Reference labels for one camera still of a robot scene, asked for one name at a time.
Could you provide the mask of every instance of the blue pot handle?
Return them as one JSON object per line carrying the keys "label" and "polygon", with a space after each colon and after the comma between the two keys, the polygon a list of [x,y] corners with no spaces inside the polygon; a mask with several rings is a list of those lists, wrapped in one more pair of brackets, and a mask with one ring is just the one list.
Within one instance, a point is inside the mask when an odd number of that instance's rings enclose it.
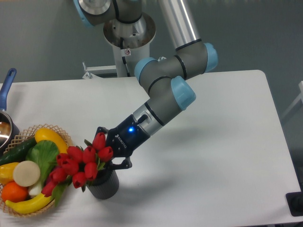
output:
{"label": "blue pot handle", "polygon": [[6,110],[6,101],[7,101],[9,89],[10,89],[11,84],[13,83],[16,73],[17,73],[17,70],[14,68],[11,68],[8,71],[7,76],[5,77],[4,83],[0,90],[0,110]]}

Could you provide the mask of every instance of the yellow bell pepper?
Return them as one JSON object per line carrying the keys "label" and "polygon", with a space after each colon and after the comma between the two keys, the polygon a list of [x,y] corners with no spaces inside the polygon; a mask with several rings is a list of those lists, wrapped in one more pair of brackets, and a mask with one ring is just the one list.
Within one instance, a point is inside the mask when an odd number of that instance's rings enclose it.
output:
{"label": "yellow bell pepper", "polygon": [[7,184],[14,181],[13,172],[19,162],[8,163],[0,166],[0,183]]}
{"label": "yellow bell pepper", "polygon": [[50,140],[57,145],[60,153],[67,153],[68,146],[66,142],[59,136],[58,133],[56,133],[51,129],[47,129],[47,128],[38,129],[35,133],[35,140],[37,143],[42,140]]}
{"label": "yellow bell pepper", "polygon": [[9,200],[5,201],[5,205],[12,208],[14,211],[20,214],[29,214],[35,211],[38,211],[45,207],[52,201],[52,197],[45,197],[42,193],[35,196],[31,200],[23,201],[23,202],[11,202]]}

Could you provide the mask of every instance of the yellow banana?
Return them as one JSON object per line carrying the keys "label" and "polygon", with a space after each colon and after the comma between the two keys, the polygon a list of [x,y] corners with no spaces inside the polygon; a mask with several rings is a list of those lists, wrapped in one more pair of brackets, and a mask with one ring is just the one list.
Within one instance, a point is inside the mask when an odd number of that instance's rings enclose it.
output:
{"label": "yellow banana", "polygon": [[6,200],[5,204],[20,214],[29,214],[42,209],[51,201],[51,196],[45,197],[42,193],[40,193],[31,200],[23,202],[11,202],[9,200]]}

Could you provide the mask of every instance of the wicker basket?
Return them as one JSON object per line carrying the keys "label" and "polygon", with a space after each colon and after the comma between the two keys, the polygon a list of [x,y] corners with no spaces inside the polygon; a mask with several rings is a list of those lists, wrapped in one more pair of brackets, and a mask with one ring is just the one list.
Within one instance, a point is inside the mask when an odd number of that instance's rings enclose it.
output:
{"label": "wicker basket", "polygon": [[[57,125],[53,126],[53,125],[44,124],[44,125],[38,125],[38,126],[35,125],[33,127],[29,127],[28,129],[23,130],[23,132],[20,132],[19,135],[16,135],[15,138],[11,141],[11,143],[5,149],[5,152],[8,152],[10,149],[15,147],[17,144],[19,144],[29,138],[34,137],[35,132],[40,128],[48,128],[48,129],[54,130],[65,140],[65,142],[67,143],[68,146],[73,146],[71,137],[68,135],[68,133],[66,131],[64,131],[62,128],[59,128]],[[29,213],[29,214],[20,214],[20,213],[14,211],[12,208],[5,205],[5,202],[1,198],[3,187],[4,187],[4,185],[0,184],[0,209],[2,209],[4,213],[8,213],[12,216],[20,217],[20,218],[32,217],[32,216],[43,213],[44,211],[48,210],[49,208],[51,208],[54,205],[54,200],[53,200],[47,206],[45,206],[44,208],[42,208],[36,212]]]}

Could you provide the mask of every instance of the saucepan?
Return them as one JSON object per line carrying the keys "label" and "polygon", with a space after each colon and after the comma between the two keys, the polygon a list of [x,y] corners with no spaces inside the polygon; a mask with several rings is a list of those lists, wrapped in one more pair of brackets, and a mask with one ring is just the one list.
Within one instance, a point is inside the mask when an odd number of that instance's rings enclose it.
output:
{"label": "saucepan", "polygon": [[0,90],[0,156],[2,156],[5,148],[10,144],[15,135],[18,135],[19,133],[18,127],[6,113],[7,96],[16,73],[17,70],[14,68],[8,71]]}

